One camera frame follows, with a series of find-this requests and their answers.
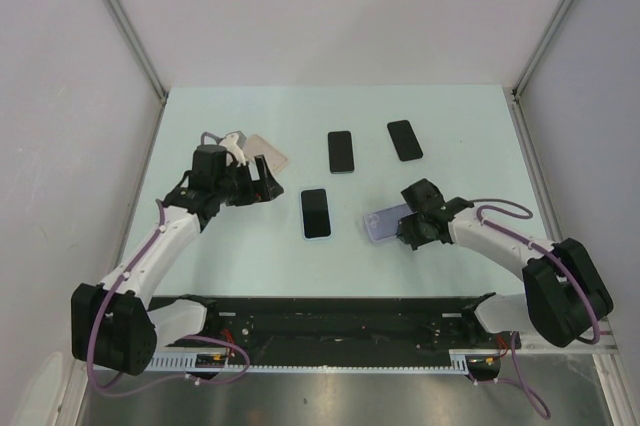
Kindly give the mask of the purple phone case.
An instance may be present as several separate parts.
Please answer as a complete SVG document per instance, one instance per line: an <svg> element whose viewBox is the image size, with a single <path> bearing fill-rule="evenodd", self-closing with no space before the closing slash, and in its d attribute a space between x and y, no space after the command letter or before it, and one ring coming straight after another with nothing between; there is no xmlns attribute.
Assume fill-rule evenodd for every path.
<svg viewBox="0 0 640 426"><path fill-rule="evenodd" d="M373 243L397 237L399 221L412 213L406 203L367 213L363 217L365 230Z"/></svg>

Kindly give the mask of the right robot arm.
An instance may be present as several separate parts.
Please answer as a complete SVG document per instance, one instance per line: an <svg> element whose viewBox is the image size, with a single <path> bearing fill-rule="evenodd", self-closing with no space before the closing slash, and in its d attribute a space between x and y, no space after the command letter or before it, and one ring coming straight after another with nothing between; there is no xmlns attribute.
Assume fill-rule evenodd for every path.
<svg viewBox="0 0 640 426"><path fill-rule="evenodd" d="M410 209L398 222L401 242L413 250L433 242L471 250L523 284L521 294L489 293L474 306L474 314L461 322L462 337L469 345L484 347L497 333L530 330L560 348L600 341L599 323L614 304L581 242L536 238L493 219L494 214L532 218L530 209L510 200L446 200L427 179L405 188L401 195Z"/></svg>

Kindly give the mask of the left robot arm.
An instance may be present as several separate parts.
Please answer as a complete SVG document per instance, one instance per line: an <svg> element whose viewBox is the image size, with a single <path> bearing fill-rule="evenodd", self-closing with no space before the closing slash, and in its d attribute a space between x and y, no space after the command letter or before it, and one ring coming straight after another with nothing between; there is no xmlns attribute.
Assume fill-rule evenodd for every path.
<svg viewBox="0 0 640 426"><path fill-rule="evenodd" d="M158 219L146 239L98 284L82 283L73 292L74 358L137 376L162 346L188 336L202 346L214 343L221 322L203 302L177 299L151 310L155 291L223 207L270 202L283 192L264 156L249 163L237 146L198 146L190 169L158 201Z"/></svg>

